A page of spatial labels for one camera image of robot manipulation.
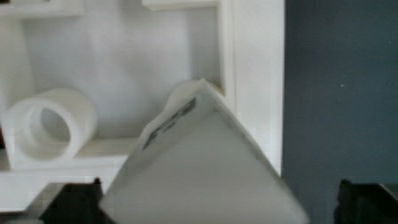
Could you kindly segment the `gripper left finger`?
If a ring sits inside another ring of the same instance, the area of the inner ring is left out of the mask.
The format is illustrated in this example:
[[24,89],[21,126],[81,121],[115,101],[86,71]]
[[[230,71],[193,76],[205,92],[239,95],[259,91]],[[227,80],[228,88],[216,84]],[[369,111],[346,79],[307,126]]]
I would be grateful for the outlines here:
[[99,179],[90,183],[67,183],[38,215],[44,224],[106,224],[99,209],[101,197]]

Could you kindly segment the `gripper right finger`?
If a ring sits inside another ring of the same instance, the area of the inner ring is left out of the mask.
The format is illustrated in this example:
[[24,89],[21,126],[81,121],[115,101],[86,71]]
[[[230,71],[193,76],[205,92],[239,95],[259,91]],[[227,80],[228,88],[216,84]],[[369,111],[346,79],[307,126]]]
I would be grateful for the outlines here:
[[333,224],[398,224],[398,184],[340,180]]

